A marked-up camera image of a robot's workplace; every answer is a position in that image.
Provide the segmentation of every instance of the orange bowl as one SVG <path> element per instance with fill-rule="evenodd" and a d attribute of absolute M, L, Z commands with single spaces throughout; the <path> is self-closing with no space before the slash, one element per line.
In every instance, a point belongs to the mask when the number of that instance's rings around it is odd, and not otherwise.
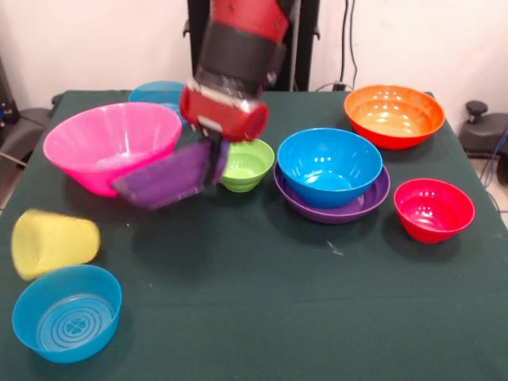
<path fill-rule="evenodd" d="M 380 148 L 413 147 L 445 123 L 445 112 L 434 98 L 401 86 L 355 90 L 344 107 L 355 131 Z"/>

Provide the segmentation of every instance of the yellow cup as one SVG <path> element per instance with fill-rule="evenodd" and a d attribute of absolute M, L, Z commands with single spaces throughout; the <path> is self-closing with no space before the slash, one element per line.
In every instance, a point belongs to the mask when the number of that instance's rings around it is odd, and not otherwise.
<path fill-rule="evenodd" d="M 58 267 L 90 262 L 100 242 L 92 221 L 27 210 L 14 226 L 10 247 L 17 273 L 31 280 Z"/>

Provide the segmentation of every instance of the white wall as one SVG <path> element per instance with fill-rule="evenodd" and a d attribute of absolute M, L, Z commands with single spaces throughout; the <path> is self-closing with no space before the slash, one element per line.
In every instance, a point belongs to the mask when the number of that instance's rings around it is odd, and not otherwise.
<path fill-rule="evenodd" d="M 0 0 L 0 54 L 20 107 L 67 89 L 191 75 L 184 0 Z"/>
<path fill-rule="evenodd" d="M 455 128 L 471 98 L 508 111 L 506 0 L 357 1 L 357 86 L 432 90 Z M 339 75 L 343 9 L 344 0 L 321 0 L 311 88 Z M 1 0 L 0 54 L 19 106 L 48 106 L 66 89 L 185 80 L 186 19 L 186 0 Z"/>

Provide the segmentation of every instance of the pink bowl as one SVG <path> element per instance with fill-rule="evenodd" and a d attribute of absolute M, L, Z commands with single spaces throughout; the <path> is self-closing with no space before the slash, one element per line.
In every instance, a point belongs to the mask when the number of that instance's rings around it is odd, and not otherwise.
<path fill-rule="evenodd" d="M 407 181 L 395 191 L 394 203 L 404 229 L 425 244 L 447 240 L 475 218 L 473 201 L 459 188 L 440 180 Z"/>
<path fill-rule="evenodd" d="M 115 179 L 171 155 L 181 132 L 178 115 L 166 107 L 118 103 L 63 121 L 46 136 L 43 151 L 90 192 L 115 197 Z"/>

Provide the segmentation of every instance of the green bowl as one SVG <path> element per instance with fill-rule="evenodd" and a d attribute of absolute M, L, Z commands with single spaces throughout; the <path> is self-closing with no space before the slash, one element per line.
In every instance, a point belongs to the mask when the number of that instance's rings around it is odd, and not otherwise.
<path fill-rule="evenodd" d="M 232 192 L 249 192 L 261 182 L 274 161 L 273 149 L 262 140 L 231 144 L 221 183 Z"/>

